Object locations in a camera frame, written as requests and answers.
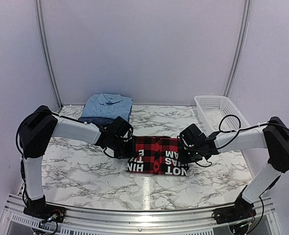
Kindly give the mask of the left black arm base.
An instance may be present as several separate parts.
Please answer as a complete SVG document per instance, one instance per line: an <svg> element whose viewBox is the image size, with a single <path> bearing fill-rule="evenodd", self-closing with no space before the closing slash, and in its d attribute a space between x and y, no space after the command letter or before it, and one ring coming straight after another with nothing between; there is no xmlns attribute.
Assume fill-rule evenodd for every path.
<svg viewBox="0 0 289 235"><path fill-rule="evenodd" d="M62 223L64 221L65 212L66 208L64 207L48 204L45 196L36 200L31 200L29 197L25 199L24 214L32 217L48 221L50 217L57 215L54 220L58 223Z"/></svg>

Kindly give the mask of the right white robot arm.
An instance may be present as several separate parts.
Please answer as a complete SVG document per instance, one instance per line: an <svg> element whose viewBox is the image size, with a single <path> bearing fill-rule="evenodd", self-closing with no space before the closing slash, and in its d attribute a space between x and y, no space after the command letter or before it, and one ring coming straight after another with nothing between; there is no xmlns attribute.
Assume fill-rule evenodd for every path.
<svg viewBox="0 0 289 235"><path fill-rule="evenodd" d="M230 209L234 219L243 218L249 212L249 204L254 203L289 170L289 128L278 117L238 130L219 129L208 136L192 124L179 134L178 141L178 160L183 164L208 160L213 155L234 150L267 149L269 158L266 164Z"/></svg>

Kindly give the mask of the red black plaid shirt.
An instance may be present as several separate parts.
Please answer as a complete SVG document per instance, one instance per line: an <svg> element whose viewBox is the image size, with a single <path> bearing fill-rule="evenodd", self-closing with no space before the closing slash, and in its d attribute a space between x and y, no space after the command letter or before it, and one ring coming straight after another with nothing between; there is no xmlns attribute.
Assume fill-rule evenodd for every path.
<svg viewBox="0 0 289 235"><path fill-rule="evenodd" d="M187 177L189 166L179 161L178 139L165 136L134 136L133 155L127 172Z"/></svg>

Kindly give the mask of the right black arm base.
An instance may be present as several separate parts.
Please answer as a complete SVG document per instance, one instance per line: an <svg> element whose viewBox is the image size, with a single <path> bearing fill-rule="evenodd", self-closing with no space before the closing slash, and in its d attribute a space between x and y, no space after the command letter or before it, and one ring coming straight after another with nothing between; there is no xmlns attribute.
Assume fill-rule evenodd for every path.
<svg viewBox="0 0 289 235"><path fill-rule="evenodd" d="M254 204L243 199L242 193L236 198L234 205L214 209L212 218L217 224L230 223L256 216Z"/></svg>

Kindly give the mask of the white plastic basket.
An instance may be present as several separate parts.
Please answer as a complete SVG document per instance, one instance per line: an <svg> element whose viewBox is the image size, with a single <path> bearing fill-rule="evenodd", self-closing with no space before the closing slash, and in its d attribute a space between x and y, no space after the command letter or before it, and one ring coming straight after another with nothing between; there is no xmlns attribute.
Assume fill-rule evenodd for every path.
<svg viewBox="0 0 289 235"><path fill-rule="evenodd" d="M250 126L234 103L225 96L197 95L195 112L206 135L219 129L237 130Z"/></svg>

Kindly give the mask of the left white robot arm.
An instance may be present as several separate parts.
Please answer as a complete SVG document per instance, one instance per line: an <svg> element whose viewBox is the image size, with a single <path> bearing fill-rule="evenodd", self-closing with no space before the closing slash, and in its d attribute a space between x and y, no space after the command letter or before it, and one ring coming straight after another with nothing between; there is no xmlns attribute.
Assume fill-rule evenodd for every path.
<svg viewBox="0 0 289 235"><path fill-rule="evenodd" d="M16 133L17 148L22 156L21 174L26 194L31 200L30 209L39 218L48 216L48 204L42 188L42 159L52 138L83 141L113 151L113 158L129 158L133 151L133 127L121 117L101 126L80 122L39 106L19 125Z"/></svg>

